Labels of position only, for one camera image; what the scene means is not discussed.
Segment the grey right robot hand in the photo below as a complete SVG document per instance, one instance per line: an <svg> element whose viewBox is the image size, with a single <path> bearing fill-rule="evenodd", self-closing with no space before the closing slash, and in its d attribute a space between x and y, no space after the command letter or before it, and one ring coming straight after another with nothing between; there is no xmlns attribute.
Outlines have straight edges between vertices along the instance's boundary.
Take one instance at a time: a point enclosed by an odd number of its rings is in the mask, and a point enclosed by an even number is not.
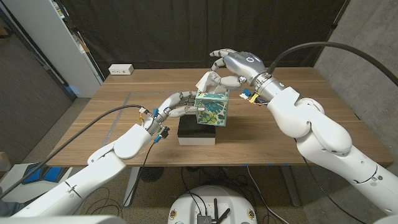
<svg viewBox="0 0 398 224"><path fill-rule="evenodd" d="M263 61L250 52L219 49L212 51L210 57L219 57L212 65L212 71L215 72L220 67L225 66L239 77L244 77L249 86L253 86L258 76L266 72Z"/></svg>

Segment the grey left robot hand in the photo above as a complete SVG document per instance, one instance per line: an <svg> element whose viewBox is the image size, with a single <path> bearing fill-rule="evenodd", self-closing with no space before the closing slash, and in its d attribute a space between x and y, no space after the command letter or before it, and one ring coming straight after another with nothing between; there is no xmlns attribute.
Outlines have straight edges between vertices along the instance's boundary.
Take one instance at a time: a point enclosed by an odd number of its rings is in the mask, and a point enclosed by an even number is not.
<svg viewBox="0 0 398 224"><path fill-rule="evenodd" d="M152 113L147 114L142 126L151 135L162 129L162 123L169 117L177 118L192 112L205 111L204 106L195 106L196 91L180 91L170 95Z"/></svg>

